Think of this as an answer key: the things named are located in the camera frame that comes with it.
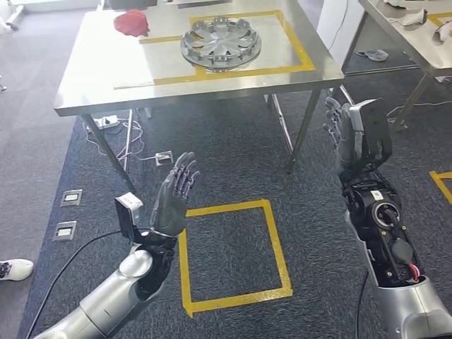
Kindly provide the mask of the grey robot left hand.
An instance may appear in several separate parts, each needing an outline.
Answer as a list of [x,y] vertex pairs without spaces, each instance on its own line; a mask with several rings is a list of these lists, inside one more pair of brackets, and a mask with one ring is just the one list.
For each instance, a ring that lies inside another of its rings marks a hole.
[[194,152],[183,153],[167,174],[152,207],[152,230],[177,237],[185,228],[189,192],[200,174],[195,166]]

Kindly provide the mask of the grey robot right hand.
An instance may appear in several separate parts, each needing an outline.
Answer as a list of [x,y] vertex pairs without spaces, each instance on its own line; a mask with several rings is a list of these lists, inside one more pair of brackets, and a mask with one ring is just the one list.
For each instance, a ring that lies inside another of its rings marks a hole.
[[336,173],[341,181],[349,179],[355,161],[355,130],[349,116],[349,104],[341,105],[333,97],[324,100],[326,116],[331,124],[323,124],[332,139],[336,160]]

